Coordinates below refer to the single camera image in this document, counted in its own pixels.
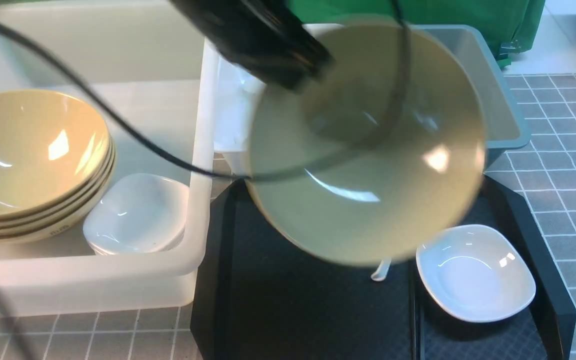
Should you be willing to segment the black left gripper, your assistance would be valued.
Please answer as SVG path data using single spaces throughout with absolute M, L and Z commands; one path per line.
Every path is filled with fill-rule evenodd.
M 332 62 L 284 0 L 174 0 L 228 62 L 265 84 L 296 91 Z

